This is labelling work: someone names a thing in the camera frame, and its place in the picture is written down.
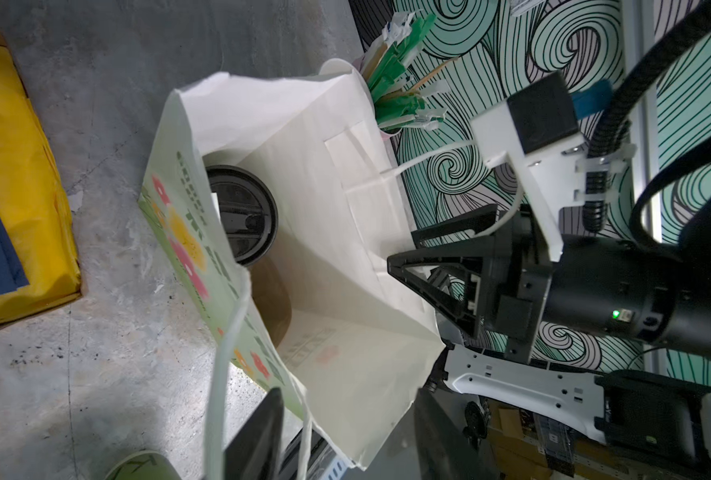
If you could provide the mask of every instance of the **gray floor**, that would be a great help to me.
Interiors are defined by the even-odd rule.
[[[160,111],[216,70],[304,75],[360,56],[347,0],[0,1],[0,30],[63,186],[83,192],[87,288],[0,331],[0,478],[102,478],[141,448],[198,478],[214,341],[136,205]],[[228,437],[262,398],[240,373]]]

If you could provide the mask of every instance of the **white paper bag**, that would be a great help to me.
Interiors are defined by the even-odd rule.
[[[219,341],[241,267],[211,207],[204,163],[255,174],[279,209],[268,255],[292,322],[276,351],[250,305],[234,362],[263,388],[281,387],[297,415],[306,406],[335,450],[365,468],[443,344],[432,308],[386,272],[388,255],[413,248],[399,185],[346,194],[391,167],[360,76],[218,73],[170,95],[140,206]]]

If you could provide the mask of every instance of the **black cable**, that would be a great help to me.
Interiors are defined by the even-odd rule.
[[[656,351],[656,350],[661,350],[661,349],[666,349],[666,348],[667,348],[666,346],[655,346],[655,347],[652,347],[652,348],[650,348],[650,349],[648,349],[648,350],[643,350],[643,351],[639,352],[638,355],[636,355],[635,357],[633,357],[632,359],[630,359],[629,363],[628,363],[627,366],[625,367],[625,370],[629,370],[630,367],[633,365],[633,362],[635,362],[636,360],[638,360],[639,357],[644,356],[644,355],[646,355],[646,354],[649,353],[649,352],[654,352],[654,351]]]
[[[619,139],[619,130],[630,111],[658,77],[684,52],[705,35],[711,33],[711,0],[704,0],[683,20],[672,27],[633,68],[610,101],[593,132],[587,156],[603,157],[614,152]],[[606,172],[591,172],[586,175],[586,194],[601,194],[606,191]],[[598,233],[606,223],[606,202],[593,200],[582,207],[582,223],[585,230]]]
[[[673,256],[671,250],[656,242],[654,238],[646,232],[646,229],[643,228],[643,224],[641,222],[643,208],[660,190],[667,187],[678,178],[688,175],[698,168],[704,167],[708,164],[711,164],[711,137],[703,140],[701,144],[675,159],[675,161],[673,161],[670,165],[663,168],[656,177],[652,178],[646,188],[643,189],[641,196],[638,197],[638,201],[633,207],[633,211],[630,213],[630,219],[628,221],[630,235],[638,246],[646,250],[658,252],[659,254],[665,256]]]
[[[630,120],[625,120],[625,123],[622,124],[622,128],[619,129],[619,134],[617,134],[617,139],[614,141],[614,151],[622,147],[622,142],[629,133],[631,124],[632,122]]]
[[[643,350],[643,351],[639,352],[638,355],[636,355],[635,357],[633,357],[632,359],[630,359],[629,363],[628,363],[627,366],[625,367],[625,370],[629,370],[630,367],[633,366],[633,363],[634,363],[636,360],[639,359],[639,357],[644,356],[644,355],[646,355],[646,354],[649,353],[649,352],[655,352],[655,351],[657,351],[657,350],[666,349],[666,348],[667,348],[666,346],[655,346],[655,347],[650,348],[650,349],[648,349],[648,350]]]

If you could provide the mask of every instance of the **white plastic panel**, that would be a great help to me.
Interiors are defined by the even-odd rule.
[[[446,385],[459,393],[494,398],[568,425],[606,443],[594,425],[603,417],[603,387],[592,373],[542,370],[499,360],[457,345],[446,360]]]

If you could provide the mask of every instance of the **swirl pattern wall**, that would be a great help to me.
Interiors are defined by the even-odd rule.
[[[658,36],[696,5],[693,0],[655,0],[652,3]],[[368,45],[394,11],[433,12],[437,23],[424,51],[410,72],[416,79],[449,58],[461,57],[440,74],[451,92],[430,100],[433,108],[448,108],[447,121],[435,131],[407,129],[394,138],[399,163],[453,141],[471,138],[468,122],[486,108],[561,71],[571,91],[581,91],[606,78],[619,85],[623,78],[623,39],[619,0],[548,0],[513,18],[507,0],[350,0],[361,42]],[[659,156],[661,165],[711,134],[711,35],[685,54],[657,86]],[[598,116],[581,121],[590,136]],[[515,178],[509,167],[484,167],[477,149],[439,155],[403,174],[418,226],[429,226],[485,204],[507,208],[514,196]],[[613,176],[619,199],[610,207],[604,236],[627,237],[632,209],[629,171]],[[711,195],[711,167],[681,179],[663,196],[663,234],[677,240],[678,232]],[[561,213],[564,233],[585,234],[579,208]],[[464,234],[438,240],[460,240]],[[486,332],[481,346],[504,350],[506,337]],[[604,371],[625,368],[641,351],[637,342],[597,338],[551,323],[543,323],[536,356]],[[697,356],[668,352],[668,374],[711,384],[711,362]],[[643,368],[638,358],[633,368]]]

